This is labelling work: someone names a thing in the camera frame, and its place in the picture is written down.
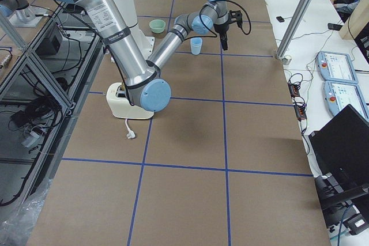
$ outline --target plastic bag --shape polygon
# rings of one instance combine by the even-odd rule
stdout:
[[[52,180],[45,179],[26,201],[0,224],[0,245],[23,246],[27,243],[44,205]]]

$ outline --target blue cup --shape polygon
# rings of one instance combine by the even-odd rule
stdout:
[[[201,46],[202,46],[202,38],[200,37],[193,37],[191,39],[191,53],[193,55],[198,55],[201,52]]]

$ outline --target white desk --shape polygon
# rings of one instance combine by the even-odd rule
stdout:
[[[287,29],[293,13],[300,0],[265,0],[268,9],[270,22],[273,25],[273,32],[276,38],[277,45]],[[285,22],[278,22],[277,16],[282,16]],[[336,13],[333,5],[329,0],[312,0],[303,19],[293,36],[300,37],[303,34],[309,33],[323,33],[305,35],[298,39],[293,39],[286,51],[286,54],[292,56],[291,63],[284,68],[286,78],[289,79],[291,74],[301,73],[304,80],[311,78],[310,72],[306,69],[306,65],[310,63],[310,67],[314,67],[313,80],[303,82],[300,88],[300,94],[308,100],[307,103],[307,118],[308,126],[306,134],[312,131],[320,130],[333,116],[328,110],[325,103],[325,96],[323,91],[324,80],[321,78],[319,70],[315,64],[315,57],[319,51],[342,52],[350,54],[353,59],[355,69],[369,70],[369,64],[364,56],[356,46],[353,40],[343,40],[337,31],[327,31],[327,24],[342,23],[340,17]],[[357,74],[359,78],[359,85],[363,92],[366,102],[369,102],[369,74]],[[298,78],[293,79],[292,82],[299,81]],[[314,175],[319,173],[316,161],[312,154],[309,155],[310,167]],[[368,245],[369,230],[357,235],[341,237],[341,246],[365,246]],[[337,245],[337,240],[331,241],[332,245]]]

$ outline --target black monitor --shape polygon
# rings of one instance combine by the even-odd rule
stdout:
[[[347,105],[309,136],[323,174],[330,172],[344,191],[369,183],[369,122]],[[369,195],[352,199],[369,222]]]

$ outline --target green bowl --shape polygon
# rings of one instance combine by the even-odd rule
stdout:
[[[164,20],[152,20],[149,23],[150,29],[153,33],[159,34],[164,32],[165,21]]]

